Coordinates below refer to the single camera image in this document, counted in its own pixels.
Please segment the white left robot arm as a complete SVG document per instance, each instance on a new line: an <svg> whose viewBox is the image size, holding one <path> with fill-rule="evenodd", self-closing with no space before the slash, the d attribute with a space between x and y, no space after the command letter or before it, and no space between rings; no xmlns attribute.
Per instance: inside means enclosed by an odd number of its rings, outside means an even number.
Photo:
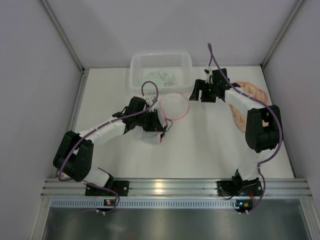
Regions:
<svg viewBox="0 0 320 240"><path fill-rule="evenodd" d="M142 129L143 141L160 143L168 125L157 101L157 97L134 96L128 106L114 113L107 121L80 133L72 130L66 132L53 159L58 174L65 174L76 182L110 189L113 176L94 166L94 149L136 127Z"/></svg>

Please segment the white mesh pink-trimmed laundry bag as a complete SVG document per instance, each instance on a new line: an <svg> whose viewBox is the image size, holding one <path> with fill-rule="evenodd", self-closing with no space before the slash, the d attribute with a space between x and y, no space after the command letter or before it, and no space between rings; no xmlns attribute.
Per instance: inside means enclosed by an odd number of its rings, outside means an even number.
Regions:
<svg viewBox="0 0 320 240"><path fill-rule="evenodd" d="M180 93L169 93L161 97L161 99L152 107L152 110L158 111L160 123L164 127L165 119L178 121L185 117L190 108L188 99ZM145 132L142 128L140 140L149 144L158 144L160 134L163 132Z"/></svg>

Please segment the black lace bra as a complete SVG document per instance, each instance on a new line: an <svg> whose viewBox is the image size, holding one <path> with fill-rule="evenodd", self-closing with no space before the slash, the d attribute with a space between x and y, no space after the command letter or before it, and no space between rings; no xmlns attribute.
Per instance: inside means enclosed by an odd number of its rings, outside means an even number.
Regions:
<svg viewBox="0 0 320 240"><path fill-rule="evenodd" d="M173 121L170 119L165 119L164 122L164 132L162 132L159 136L160 136L160 142L163 140L163 137L165 136L166 132L169 131L169 129L172 127L173 125Z"/></svg>

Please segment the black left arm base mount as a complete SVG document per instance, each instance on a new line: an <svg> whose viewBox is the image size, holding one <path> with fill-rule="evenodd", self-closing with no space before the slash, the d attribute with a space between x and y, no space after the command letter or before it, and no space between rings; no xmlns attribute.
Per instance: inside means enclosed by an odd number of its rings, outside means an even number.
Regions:
<svg viewBox="0 0 320 240"><path fill-rule="evenodd" d="M129 192L130 182L127 180L109 180L104 188L111 189L116 192L120 197L127 197ZM114 196L115 194L94 186L86 186L85 196L88 197L105 197Z"/></svg>

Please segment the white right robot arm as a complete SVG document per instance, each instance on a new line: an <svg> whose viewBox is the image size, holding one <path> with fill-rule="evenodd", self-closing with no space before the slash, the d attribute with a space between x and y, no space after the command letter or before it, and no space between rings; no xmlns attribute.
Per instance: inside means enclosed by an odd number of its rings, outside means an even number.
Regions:
<svg viewBox="0 0 320 240"><path fill-rule="evenodd" d="M238 153L228 140L225 145L234 158L240 158L232 172L244 181L259 177L262 164L277 155L283 141L280 109L260 100L259 91L250 91L239 82L230 82L226 68L204 69L206 77L196 79L189 101L215 104L223 102L232 113L231 125L237 127L244 144L243 153Z"/></svg>

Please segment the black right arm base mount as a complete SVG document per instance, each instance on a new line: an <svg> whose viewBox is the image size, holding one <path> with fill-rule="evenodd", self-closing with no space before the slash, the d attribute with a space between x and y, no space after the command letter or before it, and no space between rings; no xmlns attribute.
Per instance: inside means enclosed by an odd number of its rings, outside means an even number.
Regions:
<svg viewBox="0 0 320 240"><path fill-rule="evenodd" d="M220 180L217 183L218 196L225 200L233 197L260 197L263 187L259 178L243 180L237 169L231 180Z"/></svg>

